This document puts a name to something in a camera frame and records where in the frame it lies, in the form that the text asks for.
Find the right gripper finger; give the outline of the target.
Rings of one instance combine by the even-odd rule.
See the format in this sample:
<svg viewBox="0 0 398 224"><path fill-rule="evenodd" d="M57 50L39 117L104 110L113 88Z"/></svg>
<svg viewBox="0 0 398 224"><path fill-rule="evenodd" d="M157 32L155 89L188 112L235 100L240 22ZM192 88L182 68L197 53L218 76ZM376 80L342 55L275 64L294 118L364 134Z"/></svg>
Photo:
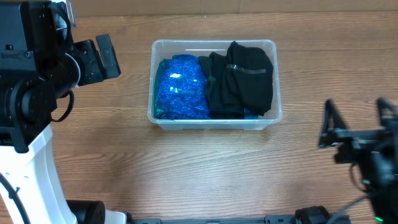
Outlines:
<svg viewBox="0 0 398 224"><path fill-rule="evenodd" d="M328 99L325 102L325 110L323 116L323 124L321 133L326 134L328 131L333 129L348 129L343 118L340 116L337 107L335 106L332 99Z"/></svg>
<svg viewBox="0 0 398 224"><path fill-rule="evenodd" d="M397 129L397 105L385 97L378 98L376 104L380 125L391 131Z"/></svg>

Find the blue green sequin cloth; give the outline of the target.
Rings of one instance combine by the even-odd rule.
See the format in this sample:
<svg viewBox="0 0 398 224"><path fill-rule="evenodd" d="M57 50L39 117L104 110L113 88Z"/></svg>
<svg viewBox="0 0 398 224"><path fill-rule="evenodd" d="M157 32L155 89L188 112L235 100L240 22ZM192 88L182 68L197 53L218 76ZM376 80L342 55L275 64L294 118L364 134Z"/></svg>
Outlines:
<svg viewBox="0 0 398 224"><path fill-rule="evenodd" d="M155 76L154 117L210 119L206 82L198 57L181 54L163 59Z"/></svg>

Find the blue denim jeans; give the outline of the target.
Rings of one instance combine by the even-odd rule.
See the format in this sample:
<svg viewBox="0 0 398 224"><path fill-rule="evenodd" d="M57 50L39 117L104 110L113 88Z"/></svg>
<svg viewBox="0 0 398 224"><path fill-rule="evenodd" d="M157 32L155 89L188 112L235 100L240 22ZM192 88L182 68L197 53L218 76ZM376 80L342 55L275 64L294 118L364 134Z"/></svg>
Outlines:
<svg viewBox="0 0 398 224"><path fill-rule="evenodd" d="M244 110L244 119L258 119L258 115L252 113L248 109Z"/></svg>

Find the black cloth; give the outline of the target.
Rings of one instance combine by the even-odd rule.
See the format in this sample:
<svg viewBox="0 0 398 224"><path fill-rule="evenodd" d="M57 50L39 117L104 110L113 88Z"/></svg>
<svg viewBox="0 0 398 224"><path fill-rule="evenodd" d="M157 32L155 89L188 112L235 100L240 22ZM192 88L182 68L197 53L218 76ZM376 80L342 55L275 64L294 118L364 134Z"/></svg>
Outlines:
<svg viewBox="0 0 398 224"><path fill-rule="evenodd" d="M232 42L221 81L221 102L258 116L271 109L274 66L265 51Z"/></svg>
<svg viewBox="0 0 398 224"><path fill-rule="evenodd" d="M226 59L216 52L209 56L199 56L199 63L206 75L205 96L212 119L243 119L244 110L240 102L226 104L222 100L222 79L226 69Z"/></svg>

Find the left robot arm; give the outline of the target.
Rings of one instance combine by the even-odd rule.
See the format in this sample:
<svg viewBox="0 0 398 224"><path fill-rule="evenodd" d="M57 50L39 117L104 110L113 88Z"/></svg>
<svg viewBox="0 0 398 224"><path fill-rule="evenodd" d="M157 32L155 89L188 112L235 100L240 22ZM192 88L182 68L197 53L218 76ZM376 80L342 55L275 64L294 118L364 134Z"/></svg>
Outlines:
<svg viewBox="0 0 398 224"><path fill-rule="evenodd" d="M109 35L74 42L69 1L1 2L1 197L14 223L131 223L100 200L65 198L52 113L73 89L116 78Z"/></svg>

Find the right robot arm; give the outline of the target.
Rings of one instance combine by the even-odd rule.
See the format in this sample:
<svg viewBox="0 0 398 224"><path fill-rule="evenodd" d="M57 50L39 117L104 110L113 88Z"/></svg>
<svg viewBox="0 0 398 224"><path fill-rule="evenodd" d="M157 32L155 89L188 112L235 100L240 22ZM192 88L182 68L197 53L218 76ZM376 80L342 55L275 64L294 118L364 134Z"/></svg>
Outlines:
<svg viewBox="0 0 398 224"><path fill-rule="evenodd" d="M363 200L370 201L377 223L397 223L397 105L383 97L376 104L379 128L353 131L326 100L318 141L320 148L337 149L337 164L358 167L362 181L355 186L364 196L332 215L322 206L299 209L291 223L345 223L345 212Z"/></svg>

